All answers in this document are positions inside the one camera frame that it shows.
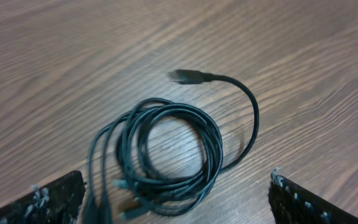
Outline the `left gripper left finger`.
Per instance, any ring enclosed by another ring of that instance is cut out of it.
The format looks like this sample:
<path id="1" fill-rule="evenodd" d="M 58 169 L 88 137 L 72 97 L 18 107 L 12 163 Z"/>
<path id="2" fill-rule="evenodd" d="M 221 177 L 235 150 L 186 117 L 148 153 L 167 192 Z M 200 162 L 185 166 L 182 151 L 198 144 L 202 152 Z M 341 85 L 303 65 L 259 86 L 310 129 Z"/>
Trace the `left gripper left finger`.
<path id="1" fill-rule="evenodd" d="M 82 173 L 71 171 L 0 208 L 0 224 L 76 223 L 85 195 Z"/>

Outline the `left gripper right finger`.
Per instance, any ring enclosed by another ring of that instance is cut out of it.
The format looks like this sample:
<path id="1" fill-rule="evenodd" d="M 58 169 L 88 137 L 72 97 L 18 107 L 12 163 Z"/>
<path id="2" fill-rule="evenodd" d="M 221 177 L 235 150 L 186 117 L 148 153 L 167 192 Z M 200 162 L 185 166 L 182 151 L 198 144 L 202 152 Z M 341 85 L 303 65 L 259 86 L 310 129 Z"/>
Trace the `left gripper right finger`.
<path id="1" fill-rule="evenodd" d="M 270 175 L 268 202 L 276 224 L 358 224 L 358 218 L 290 179 Z"/>

